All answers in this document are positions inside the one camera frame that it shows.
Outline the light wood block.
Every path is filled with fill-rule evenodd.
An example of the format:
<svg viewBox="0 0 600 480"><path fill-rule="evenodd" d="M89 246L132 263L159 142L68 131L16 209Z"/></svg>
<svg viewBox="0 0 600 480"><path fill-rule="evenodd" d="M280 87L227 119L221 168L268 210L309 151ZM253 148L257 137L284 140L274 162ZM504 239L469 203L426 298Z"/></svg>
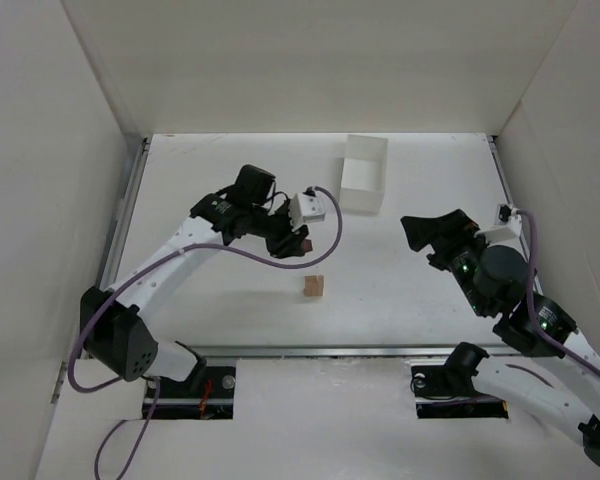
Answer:
<svg viewBox="0 0 600 480"><path fill-rule="evenodd" d="M323 275L309 275L304 277L303 296L310 301L317 301L324 297L325 279Z"/></svg>

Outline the white perforated box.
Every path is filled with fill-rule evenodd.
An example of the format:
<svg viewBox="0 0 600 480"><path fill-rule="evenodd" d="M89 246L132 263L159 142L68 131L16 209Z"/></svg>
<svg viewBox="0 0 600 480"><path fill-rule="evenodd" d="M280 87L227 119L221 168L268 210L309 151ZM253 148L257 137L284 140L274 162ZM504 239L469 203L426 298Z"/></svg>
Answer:
<svg viewBox="0 0 600 480"><path fill-rule="evenodd" d="M387 138L347 136L339 191L343 211L380 213L386 190L387 153Z"/></svg>

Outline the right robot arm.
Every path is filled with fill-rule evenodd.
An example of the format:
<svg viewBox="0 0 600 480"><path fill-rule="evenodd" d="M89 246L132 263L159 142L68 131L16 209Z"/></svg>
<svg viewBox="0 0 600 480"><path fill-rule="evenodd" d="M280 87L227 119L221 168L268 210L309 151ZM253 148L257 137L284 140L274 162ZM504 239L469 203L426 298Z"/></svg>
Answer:
<svg viewBox="0 0 600 480"><path fill-rule="evenodd" d="M484 230L463 210L400 220L414 252L431 248L433 268L450 273L474 314L494 318L494 334L549 371L557 389L529 377L485 349L459 343L441 365L414 366L411 388L426 407L449 408L489 396L546 421L600 468L600 356L576 321L534 289L537 227L531 212L498 207Z"/></svg>

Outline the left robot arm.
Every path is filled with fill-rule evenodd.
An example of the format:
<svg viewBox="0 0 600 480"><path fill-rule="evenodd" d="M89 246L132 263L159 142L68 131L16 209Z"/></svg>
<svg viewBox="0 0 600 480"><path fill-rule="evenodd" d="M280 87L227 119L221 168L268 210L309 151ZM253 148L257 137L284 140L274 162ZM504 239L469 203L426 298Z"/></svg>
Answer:
<svg viewBox="0 0 600 480"><path fill-rule="evenodd" d="M312 249L309 229L293 211L298 196L275 211L266 208L274 183L271 173L243 166L233 184L197 202L176 232L130 275L105 290L92 287L84 293L83 348L127 382L141 376L192 379L201 357L151 330L169 297L205 261L246 235L263 239L273 259L302 257Z"/></svg>

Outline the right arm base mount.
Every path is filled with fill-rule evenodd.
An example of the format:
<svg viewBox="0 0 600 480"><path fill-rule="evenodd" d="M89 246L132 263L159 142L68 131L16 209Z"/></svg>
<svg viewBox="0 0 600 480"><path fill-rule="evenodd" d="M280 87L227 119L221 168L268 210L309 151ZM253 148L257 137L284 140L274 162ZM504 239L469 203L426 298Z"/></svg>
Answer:
<svg viewBox="0 0 600 480"><path fill-rule="evenodd" d="M410 390L420 420L509 418L506 403L476 391L466 370L414 365Z"/></svg>

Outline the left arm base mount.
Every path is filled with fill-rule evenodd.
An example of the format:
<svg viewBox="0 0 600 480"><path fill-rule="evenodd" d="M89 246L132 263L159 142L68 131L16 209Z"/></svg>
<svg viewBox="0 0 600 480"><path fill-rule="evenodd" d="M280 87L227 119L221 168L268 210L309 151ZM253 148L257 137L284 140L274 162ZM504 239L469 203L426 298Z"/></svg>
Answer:
<svg viewBox="0 0 600 480"><path fill-rule="evenodd" d="M192 382L160 379L155 420L231 420L236 364L211 362Z"/></svg>

